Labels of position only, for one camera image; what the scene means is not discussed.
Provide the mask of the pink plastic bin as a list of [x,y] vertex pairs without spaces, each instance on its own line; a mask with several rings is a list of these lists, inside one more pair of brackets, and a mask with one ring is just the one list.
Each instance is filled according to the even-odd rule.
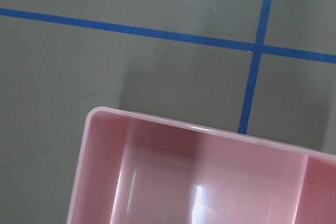
[[67,222],[335,223],[335,156],[101,106]]

